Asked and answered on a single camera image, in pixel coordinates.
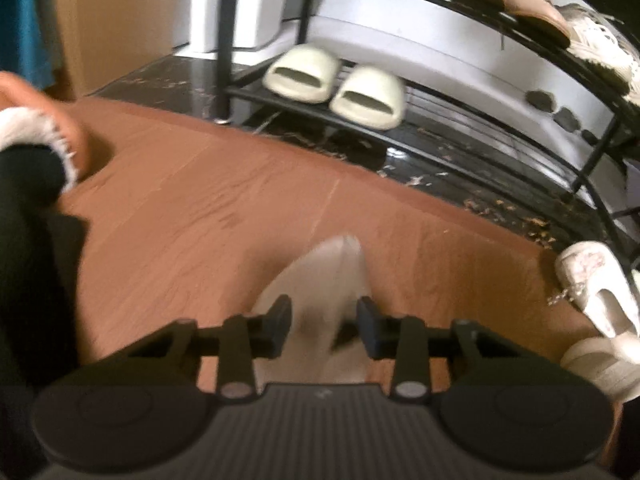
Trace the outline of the white floral pearl flat shoe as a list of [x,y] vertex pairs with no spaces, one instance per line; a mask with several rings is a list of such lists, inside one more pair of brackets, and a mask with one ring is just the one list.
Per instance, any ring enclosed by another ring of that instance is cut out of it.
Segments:
[[603,336],[638,335],[638,301],[608,246],[591,240],[570,245],[554,268],[568,300]]

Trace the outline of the pink cross-strap mule shoe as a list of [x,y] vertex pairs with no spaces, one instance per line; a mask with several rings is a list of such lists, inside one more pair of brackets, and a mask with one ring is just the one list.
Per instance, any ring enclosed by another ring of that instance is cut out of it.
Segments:
[[266,313],[282,295],[292,301],[292,324],[275,360],[256,360],[256,385],[359,384],[369,358],[358,335],[357,301],[369,296],[360,241],[334,236],[287,266],[259,295],[252,315]]
[[598,387],[613,402],[639,396],[639,337],[592,337],[573,344],[561,366]]

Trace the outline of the black knit trouser leg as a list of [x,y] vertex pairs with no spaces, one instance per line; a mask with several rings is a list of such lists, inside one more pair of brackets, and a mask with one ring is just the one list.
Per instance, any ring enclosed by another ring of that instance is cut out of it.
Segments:
[[47,460],[30,426],[38,394],[80,367],[76,281],[87,226],[58,211],[63,164],[47,146],[1,154],[1,475]]

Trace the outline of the pale green slide slipper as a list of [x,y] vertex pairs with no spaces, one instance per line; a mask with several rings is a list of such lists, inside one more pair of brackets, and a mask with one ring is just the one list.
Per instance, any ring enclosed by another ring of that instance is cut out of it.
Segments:
[[380,131],[398,127],[406,112],[402,79],[374,65],[357,65],[329,104],[332,113]]
[[262,77],[264,87],[282,98],[320,104],[331,94],[342,61],[314,44],[296,44],[274,61]]

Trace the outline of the white paper bag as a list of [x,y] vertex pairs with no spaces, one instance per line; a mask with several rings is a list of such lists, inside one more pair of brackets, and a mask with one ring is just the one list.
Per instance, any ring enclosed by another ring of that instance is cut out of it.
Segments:
[[[285,0],[238,0],[233,47],[254,50],[278,36]],[[191,0],[188,47],[195,53],[217,50],[219,0]]]

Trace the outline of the teal curtain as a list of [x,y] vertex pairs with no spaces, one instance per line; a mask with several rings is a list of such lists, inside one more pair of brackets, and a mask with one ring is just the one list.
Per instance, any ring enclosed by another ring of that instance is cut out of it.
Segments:
[[21,76],[37,89],[54,83],[36,0],[1,0],[1,69]]

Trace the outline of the black metal shoe rack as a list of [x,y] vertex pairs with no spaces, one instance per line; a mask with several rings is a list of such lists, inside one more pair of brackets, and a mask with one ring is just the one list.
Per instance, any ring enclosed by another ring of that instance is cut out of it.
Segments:
[[[285,43],[259,62],[234,56],[238,0],[219,0],[214,116],[265,129],[487,214],[500,226],[561,249],[600,240],[639,255],[639,211],[627,202],[623,144],[638,112],[590,65],[480,0],[302,0]],[[296,102],[262,77],[296,44],[336,55],[330,98]],[[329,109],[357,65],[402,79],[406,112],[387,131]],[[582,123],[570,133],[525,101],[551,92]]]

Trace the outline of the white grey sneaker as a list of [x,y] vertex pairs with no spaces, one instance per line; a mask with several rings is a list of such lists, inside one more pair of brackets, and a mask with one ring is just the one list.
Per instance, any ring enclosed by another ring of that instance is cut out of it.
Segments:
[[634,84],[639,63],[630,47],[623,45],[620,34],[600,13],[578,3],[567,3],[556,10],[570,29],[567,52],[627,94]]

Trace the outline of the orange fur-lined slipper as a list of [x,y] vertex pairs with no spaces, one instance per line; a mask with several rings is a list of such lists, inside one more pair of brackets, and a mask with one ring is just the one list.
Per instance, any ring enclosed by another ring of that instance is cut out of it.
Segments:
[[64,192],[90,169],[90,134],[84,126],[22,77],[1,72],[1,151],[14,146],[50,148],[64,168]]

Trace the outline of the grey floor pebble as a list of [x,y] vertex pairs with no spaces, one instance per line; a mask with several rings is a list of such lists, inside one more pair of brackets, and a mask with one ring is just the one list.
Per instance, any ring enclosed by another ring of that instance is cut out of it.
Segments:
[[530,90],[525,93],[525,101],[536,110],[547,114],[553,114],[556,110],[555,97],[551,92],[544,90]]
[[582,128],[582,123],[567,107],[562,106],[552,116],[553,121],[567,132],[573,133]]

